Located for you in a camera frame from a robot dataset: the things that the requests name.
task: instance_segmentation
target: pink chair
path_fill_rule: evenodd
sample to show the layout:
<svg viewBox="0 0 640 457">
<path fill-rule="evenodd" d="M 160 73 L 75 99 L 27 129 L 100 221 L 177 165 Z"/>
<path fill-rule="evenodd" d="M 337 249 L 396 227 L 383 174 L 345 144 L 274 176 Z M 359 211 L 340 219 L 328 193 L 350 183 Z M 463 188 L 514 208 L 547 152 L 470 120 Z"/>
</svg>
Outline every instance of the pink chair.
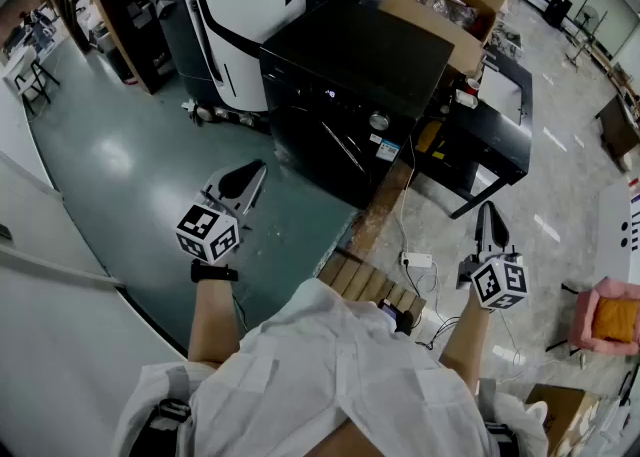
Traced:
<svg viewBox="0 0 640 457">
<path fill-rule="evenodd" d="M 562 285 L 562 289 L 578 296 L 576 312 L 573 317 L 573 326 L 571 327 L 568 340 L 563 340 L 547 347 L 547 352 L 559 345 L 569 343 L 569 345 L 577 347 L 577 349 L 571 351 L 571 355 L 580 349 L 617 356 L 633 356 L 638 354 L 640 350 L 640 310 L 638 310 L 638 314 L 636 315 L 636 325 L 631 343 L 593 338 L 591 336 L 591 326 L 593 324 L 593 316 L 596 311 L 596 306 L 598 305 L 598 300 L 600 300 L 601 297 L 605 299 L 640 300 L 640 285 L 632 285 L 605 277 L 593 290 L 587 292 L 578 293 L 564 284 Z"/>
</svg>

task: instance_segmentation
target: cardboard box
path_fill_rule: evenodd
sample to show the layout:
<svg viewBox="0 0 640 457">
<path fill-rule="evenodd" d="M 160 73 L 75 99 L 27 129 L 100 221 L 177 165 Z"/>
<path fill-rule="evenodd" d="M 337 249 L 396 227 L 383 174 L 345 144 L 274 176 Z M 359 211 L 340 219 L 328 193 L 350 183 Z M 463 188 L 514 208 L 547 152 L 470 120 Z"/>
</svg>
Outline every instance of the cardboard box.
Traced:
<svg viewBox="0 0 640 457">
<path fill-rule="evenodd" d="M 455 48 L 449 59 L 449 65 L 460 73 L 472 75 L 482 60 L 482 47 L 491 33 L 496 15 L 505 0 L 462 1 L 478 11 L 479 26 L 476 37 L 432 8 L 415 0 L 383 0 L 380 9 L 452 43 Z"/>
<path fill-rule="evenodd" d="M 544 431 L 549 439 L 549 455 L 556 455 L 565 440 L 572 448 L 581 439 L 588 437 L 600 403 L 598 397 L 581 389 L 536 384 L 525 404 L 534 404 L 540 400 L 549 406 L 544 421 Z"/>
</svg>

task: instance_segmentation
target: smartwatch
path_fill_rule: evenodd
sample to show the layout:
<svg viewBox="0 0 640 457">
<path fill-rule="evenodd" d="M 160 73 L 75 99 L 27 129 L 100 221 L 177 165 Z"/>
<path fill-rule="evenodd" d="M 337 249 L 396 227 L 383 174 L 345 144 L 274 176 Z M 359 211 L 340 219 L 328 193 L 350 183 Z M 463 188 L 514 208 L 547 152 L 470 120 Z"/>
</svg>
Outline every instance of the smartwatch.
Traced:
<svg viewBox="0 0 640 457">
<path fill-rule="evenodd" d="M 191 262 L 191 281 L 198 283 L 203 279 L 221 279 L 225 281 L 237 281 L 238 271 L 229 267 L 215 267 L 206 265 L 195 259 Z"/>
</svg>

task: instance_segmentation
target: concrete floor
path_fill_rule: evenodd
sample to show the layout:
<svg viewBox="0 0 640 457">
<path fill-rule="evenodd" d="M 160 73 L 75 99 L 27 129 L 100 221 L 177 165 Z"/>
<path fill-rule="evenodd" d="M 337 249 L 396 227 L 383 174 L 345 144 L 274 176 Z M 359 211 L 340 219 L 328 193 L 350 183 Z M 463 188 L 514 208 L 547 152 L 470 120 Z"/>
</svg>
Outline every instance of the concrete floor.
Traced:
<svg viewBox="0 0 640 457">
<path fill-rule="evenodd" d="M 231 124 L 195 126 L 180 107 L 188 96 L 177 75 L 149 96 L 71 40 L 44 65 L 62 86 L 49 86 L 52 104 L 37 107 L 32 129 L 65 206 L 106 269 L 182 346 L 195 286 L 174 228 L 214 171 L 255 158 L 268 166 L 246 220 L 252 231 L 229 261 L 250 328 L 289 300 L 350 224 L 355 210 L 283 168 L 270 137 Z"/>
<path fill-rule="evenodd" d="M 526 397 L 536 382 L 614 394 L 631 368 L 625 358 L 586 353 L 587 366 L 581 370 L 579 356 L 568 358 L 566 346 L 549 354 L 544 349 L 566 338 L 573 316 L 575 297 L 561 293 L 560 284 L 572 283 L 578 289 L 592 285 L 598 193 L 622 177 L 601 148 L 599 122 L 593 119 L 615 91 L 588 59 L 583 58 L 577 73 L 566 64 L 564 53 L 572 47 L 526 3 L 507 21 L 522 34 L 524 56 L 520 63 L 533 75 L 533 148 L 528 176 L 503 188 L 493 201 L 504 215 L 511 241 L 527 260 L 532 292 L 526 303 L 504 314 L 513 340 L 500 312 L 492 315 L 482 374 L 504 381 L 501 389 L 521 397 Z M 486 170 L 479 173 L 474 190 L 495 179 Z M 397 261 L 403 241 L 398 224 L 401 201 L 369 261 L 410 288 Z M 455 284 L 459 261 L 474 251 L 477 209 L 456 221 L 448 217 L 462 204 L 461 198 L 420 175 L 408 191 L 404 208 L 411 251 L 430 252 L 438 264 L 441 288 L 437 311 L 445 320 L 461 313 L 468 295 L 456 291 Z M 552 228 L 551 234 L 536 222 L 536 216 Z M 414 281 L 421 274 L 413 271 Z M 426 276 L 419 287 L 427 292 L 433 282 L 434 276 Z M 435 313 L 436 295 L 437 291 L 425 294 L 421 341 L 428 342 L 442 324 Z M 448 334 L 436 340 L 437 354 Z"/>
</svg>

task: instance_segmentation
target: sticker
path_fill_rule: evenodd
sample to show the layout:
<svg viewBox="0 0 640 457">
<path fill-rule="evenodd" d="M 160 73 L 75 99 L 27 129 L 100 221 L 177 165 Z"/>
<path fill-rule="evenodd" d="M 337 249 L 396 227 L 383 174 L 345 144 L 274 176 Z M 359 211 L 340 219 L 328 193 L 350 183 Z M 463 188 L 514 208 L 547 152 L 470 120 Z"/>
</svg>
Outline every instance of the sticker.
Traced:
<svg viewBox="0 0 640 457">
<path fill-rule="evenodd" d="M 398 154 L 398 151 L 400 151 L 400 146 L 394 144 L 393 142 L 383 140 L 380 143 L 380 147 L 378 148 L 376 157 L 388 162 L 393 162 L 393 160 L 396 158 L 396 155 Z"/>
</svg>

